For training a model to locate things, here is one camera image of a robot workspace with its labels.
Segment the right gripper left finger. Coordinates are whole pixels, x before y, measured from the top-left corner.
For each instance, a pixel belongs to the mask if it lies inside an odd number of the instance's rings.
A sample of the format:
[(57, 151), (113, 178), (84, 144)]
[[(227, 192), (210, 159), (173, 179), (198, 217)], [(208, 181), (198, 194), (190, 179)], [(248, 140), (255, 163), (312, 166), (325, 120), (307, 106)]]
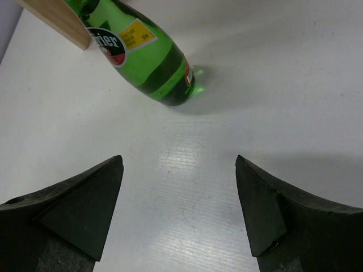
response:
[(2, 271), (93, 271), (124, 173), (116, 155), (67, 180), (1, 204)]

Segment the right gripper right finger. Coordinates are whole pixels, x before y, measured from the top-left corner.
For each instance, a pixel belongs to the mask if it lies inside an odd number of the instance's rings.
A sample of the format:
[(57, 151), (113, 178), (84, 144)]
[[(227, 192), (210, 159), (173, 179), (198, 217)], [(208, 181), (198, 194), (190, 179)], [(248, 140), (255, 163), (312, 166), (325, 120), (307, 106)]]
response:
[(362, 209), (315, 196), (238, 156), (235, 174), (260, 271), (361, 271)]

